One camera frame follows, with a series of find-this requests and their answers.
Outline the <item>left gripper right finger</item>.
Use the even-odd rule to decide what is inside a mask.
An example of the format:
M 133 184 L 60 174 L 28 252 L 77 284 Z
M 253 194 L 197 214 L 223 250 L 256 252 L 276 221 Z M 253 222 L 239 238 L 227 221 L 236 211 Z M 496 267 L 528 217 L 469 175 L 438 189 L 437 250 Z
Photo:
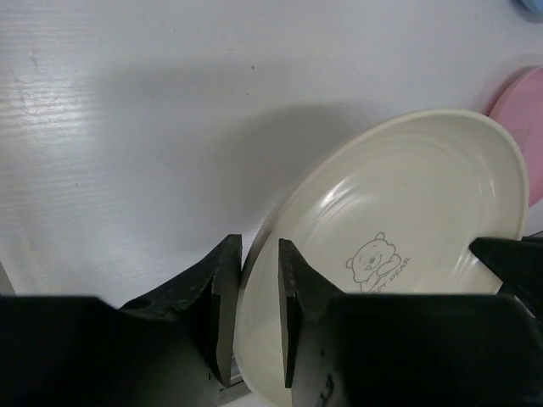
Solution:
M 295 406 L 539 406 L 542 317 L 507 293 L 344 293 L 278 243 Z

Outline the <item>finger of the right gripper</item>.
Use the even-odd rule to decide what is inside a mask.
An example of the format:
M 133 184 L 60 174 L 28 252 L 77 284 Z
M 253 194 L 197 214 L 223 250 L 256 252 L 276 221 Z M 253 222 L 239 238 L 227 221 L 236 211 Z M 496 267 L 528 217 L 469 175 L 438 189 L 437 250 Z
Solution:
M 542 317 L 542 236 L 477 237 L 469 249 L 502 281 L 499 293 L 516 296 L 535 318 Z

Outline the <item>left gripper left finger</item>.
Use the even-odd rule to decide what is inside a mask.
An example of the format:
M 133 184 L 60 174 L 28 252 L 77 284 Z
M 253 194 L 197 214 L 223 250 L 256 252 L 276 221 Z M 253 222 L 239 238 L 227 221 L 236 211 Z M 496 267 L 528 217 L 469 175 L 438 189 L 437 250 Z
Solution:
M 116 308 L 1 299 L 4 406 L 214 406 L 232 376 L 242 238 Z

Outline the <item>cream plate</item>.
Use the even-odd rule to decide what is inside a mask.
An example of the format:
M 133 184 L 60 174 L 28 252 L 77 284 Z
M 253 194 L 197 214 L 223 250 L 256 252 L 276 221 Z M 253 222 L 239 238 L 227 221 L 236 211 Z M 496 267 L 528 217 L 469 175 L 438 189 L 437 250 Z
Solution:
M 509 133 L 466 110 L 424 110 L 377 125 L 325 159 L 271 211 L 244 265 L 234 353 L 249 389 L 288 406 L 278 242 L 347 293 L 494 294 L 501 280 L 469 251 L 519 239 L 527 170 Z

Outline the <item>pink plate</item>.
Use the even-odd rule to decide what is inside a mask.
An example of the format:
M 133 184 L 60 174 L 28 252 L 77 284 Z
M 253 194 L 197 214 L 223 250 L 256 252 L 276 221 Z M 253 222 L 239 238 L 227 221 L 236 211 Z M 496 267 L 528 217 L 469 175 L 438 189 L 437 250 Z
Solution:
M 542 67 L 519 76 L 498 97 L 489 117 L 514 138 L 529 178 L 529 206 L 542 199 Z

